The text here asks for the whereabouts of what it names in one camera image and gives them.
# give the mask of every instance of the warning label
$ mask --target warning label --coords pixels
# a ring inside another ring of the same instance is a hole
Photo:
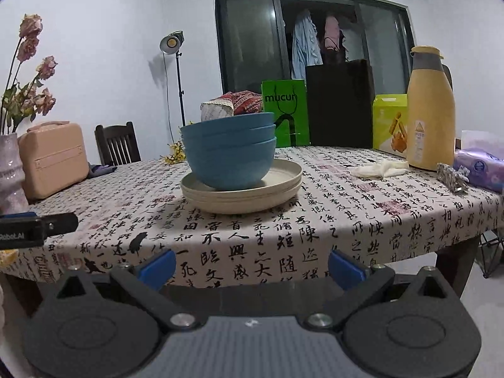
[[[415,147],[413,150],[414,160],[416,162],[422,162],[423,159],[423,144],[425,139],[425,122],[416,121],[415,122]]]

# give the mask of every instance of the lamp head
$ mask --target lamp head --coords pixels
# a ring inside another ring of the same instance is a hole
[[[175,54],[180,49],[183,42],[183,32],[175,31],[163,38],[159,44],[159,47],[165,54]]]

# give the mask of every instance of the pink suitcase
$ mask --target pink suitcase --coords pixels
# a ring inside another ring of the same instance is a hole
[[[48,198],[85,179],[89,172],[81,127],[69,121],[29,128],[19,138],[19,155],[28,200]]]

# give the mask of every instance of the suitcase handle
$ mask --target suitcase handle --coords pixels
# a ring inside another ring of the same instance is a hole
[[[38,130],[40,129],[42,126],[48,126],[48,125],[66,125],[67,123],[70,123],[70,121],[49,121],[49,122],[44,122],[44,123],[41,123],[40,125],[37,125],[37,126],[32,126],[30,128],[28,128],[26,131],[27,132],[33,132],[35,130]]]

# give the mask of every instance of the blue shirt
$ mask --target blue shirt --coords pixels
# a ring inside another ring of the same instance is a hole
[[[322,65],[317,28],[308,10],[299,13],[294,26],[292,41],[292,79],[306,80],[305,67]]]

